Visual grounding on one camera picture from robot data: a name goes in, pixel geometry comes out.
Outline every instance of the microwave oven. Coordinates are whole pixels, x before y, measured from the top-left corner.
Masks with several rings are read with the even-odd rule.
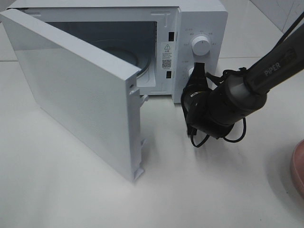
[[[38,105],[133,181],[141,105],[179,103],[194,62],[215,72],[227,15],[219,0],[17,0],[0,20]]]

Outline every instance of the table surface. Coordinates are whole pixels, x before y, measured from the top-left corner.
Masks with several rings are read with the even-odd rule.
[[[251,66],[282,35],[250,1],[223,3],[217,75]],[[243,141],[198,149],[181,106],[150,98],[141,108],[145,173],[131,184],[38,107],[0,24],[0,227],[303,227],[289,171],[304,138],[303,88],[302,71],[247,118]],[[241,130],[237,123],[229,138]]]

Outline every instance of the open microwave door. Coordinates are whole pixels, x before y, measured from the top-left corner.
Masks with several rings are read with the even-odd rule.
[[[140,69],[19,10],[0,19],[41,108],[135,180],[143,172]]]

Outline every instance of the sticker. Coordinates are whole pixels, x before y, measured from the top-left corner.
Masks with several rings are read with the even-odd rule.
[[[161,67],[164,70],[173,69],[173,56],[175,51],[174,42],[162,42],[161,43]]]

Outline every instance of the qr code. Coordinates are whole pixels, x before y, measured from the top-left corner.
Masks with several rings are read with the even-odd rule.
[[[162,68],[171,68],[171,59],[163,59]]]

